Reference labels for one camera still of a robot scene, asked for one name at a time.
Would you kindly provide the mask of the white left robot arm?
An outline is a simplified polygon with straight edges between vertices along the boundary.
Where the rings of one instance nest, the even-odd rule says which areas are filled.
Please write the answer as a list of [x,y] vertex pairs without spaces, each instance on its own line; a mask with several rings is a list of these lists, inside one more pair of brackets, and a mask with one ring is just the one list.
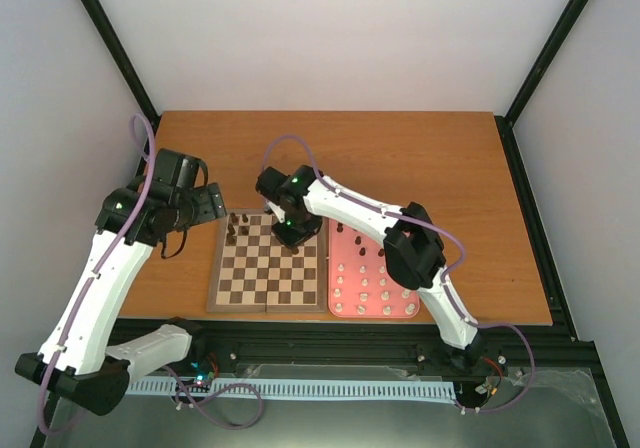
[[55,329],[36,352],[19,356],[16,373],[99,416],[129,385],[165,365],[201,368],[208,358],[197,323],[172,318],[156,330],[112,346],[109,338],[129,289],[168,234],[225,217],[218,184],[203,160],[161,149],[146,175],[113,191],[96,219],[91,251]]

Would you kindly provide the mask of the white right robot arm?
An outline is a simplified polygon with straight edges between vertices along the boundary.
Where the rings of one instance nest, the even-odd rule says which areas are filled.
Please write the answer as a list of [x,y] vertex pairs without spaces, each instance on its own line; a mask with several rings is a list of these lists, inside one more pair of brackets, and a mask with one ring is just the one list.
[[308,165],[291,175],[273,167],[258,176],[256,192],[277,218],[272,233],[289,249],[316,236],[324,219],[346,225],[376,242],[386,271],[401,287],[414,291],[436,322],[448,365],[469,374],[485,342],[478,322],[464,306],[449,276],[441,237],[424,207],[405,207],[370,199],[343,187]]

